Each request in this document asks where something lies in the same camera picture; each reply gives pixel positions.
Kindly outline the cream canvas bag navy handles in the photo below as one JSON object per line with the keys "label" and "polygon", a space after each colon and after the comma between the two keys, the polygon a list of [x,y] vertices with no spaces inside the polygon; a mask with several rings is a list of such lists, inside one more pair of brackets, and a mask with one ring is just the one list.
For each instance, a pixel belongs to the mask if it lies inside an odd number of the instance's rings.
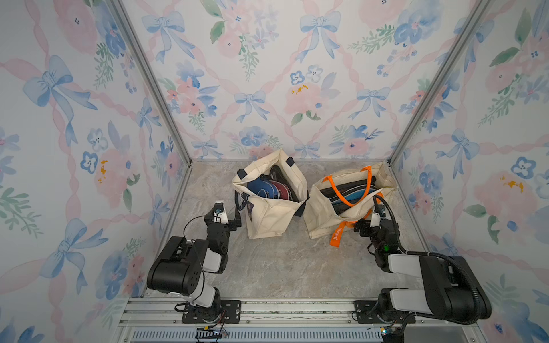
{"label": "cream canvas bag navy handles", "polygon": [[[247,183],[257,178],[286,184],[293,201],[272,200],[257,196]],[[279,149],[239,169],[232,180],[237,209],[245,215],[250,239],[279,237],[293,217],[300,217],[308,200],[307,181],[292,157]]]}

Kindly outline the cream canvas bag orange handles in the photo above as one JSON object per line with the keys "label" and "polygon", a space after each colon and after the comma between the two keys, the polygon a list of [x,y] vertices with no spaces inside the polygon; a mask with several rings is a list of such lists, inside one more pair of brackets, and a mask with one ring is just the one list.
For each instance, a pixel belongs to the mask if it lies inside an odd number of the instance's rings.
{"label": "cream canvas bag orange handles", "polygon": [[303,214],[309,237],[331,237],[338,247],[345,230],[371,216],[379,196],[388,201],[397,188],[386,164],[336,171],[311,186]]}

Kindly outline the blue ping pong paddle case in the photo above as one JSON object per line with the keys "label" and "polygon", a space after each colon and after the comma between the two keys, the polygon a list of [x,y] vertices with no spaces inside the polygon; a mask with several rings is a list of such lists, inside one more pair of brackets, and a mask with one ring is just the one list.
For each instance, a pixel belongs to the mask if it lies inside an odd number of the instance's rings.
{"label": "blue ping pong paddle case", "polygon": [[278,200],[280,192],[278,188],[270,181],[261,177],[247,183],[247,188],[259,197]]}

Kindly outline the maroon ping pong paddle case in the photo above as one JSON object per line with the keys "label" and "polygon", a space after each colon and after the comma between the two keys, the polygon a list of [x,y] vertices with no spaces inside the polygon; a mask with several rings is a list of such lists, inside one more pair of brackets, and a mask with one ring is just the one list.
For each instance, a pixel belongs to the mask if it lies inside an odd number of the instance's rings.
{"label": "maroon ping pong paddle case", "polygon": [[286,184],[275,180],[270,180],[269,183],[277,190],[274,196],[275,199],[293,201],[291,190]]}

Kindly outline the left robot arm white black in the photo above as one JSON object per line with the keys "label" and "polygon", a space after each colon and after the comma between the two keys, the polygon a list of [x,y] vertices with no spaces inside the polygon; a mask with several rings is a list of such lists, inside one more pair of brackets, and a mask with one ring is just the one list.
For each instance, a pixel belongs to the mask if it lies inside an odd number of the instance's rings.
{"label": "left robot arm white black", "polygon": [[205,275],[225,271],[230,234],[242,226],[242,219],[236,212],[230,220],[220,202],[203,218],[207,238],[170,237],[148,272],[147,287],[165,294],[180,294],[190,309],[200,314],[218,315],[222,313],[220,291],[206,283]]}

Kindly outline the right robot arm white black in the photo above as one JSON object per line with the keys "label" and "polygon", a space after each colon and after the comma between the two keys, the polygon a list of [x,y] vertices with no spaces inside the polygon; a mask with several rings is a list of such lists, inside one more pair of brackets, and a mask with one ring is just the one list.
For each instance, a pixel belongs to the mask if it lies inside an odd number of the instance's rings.
{"label": "right robot arm white black", "polygon": [[492,304],[464,258],[439,252],[403,252],[399,226],[392,220],[360,220],[354,231],[370,240],[368,252],[383,272],[414,277],[422,285],[419,289],[384,288],[377,301],[364,309],[364,302],[356,302],[359,320],[391,324],[419,316],[470,325],[491,317]]}

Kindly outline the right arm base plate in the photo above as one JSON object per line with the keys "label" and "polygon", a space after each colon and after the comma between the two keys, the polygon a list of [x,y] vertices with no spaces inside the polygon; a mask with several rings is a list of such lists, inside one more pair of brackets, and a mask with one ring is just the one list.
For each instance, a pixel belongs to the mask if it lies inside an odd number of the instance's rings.
{"label": "right arm base plate", "polygon": [[380,305],[377,300],[355,300],[351,317],[359,324],[403,324],[408,312]]}

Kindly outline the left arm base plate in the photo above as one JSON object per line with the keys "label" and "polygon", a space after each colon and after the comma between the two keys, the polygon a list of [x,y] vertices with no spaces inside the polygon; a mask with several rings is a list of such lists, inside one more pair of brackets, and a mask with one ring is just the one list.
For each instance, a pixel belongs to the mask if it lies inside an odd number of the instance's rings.
{"label": "left arm base plate", "polygon": [[215,300],[211,307],[187,305],[182,313],[183,324],[239,324],[242,314],[240,300]]}

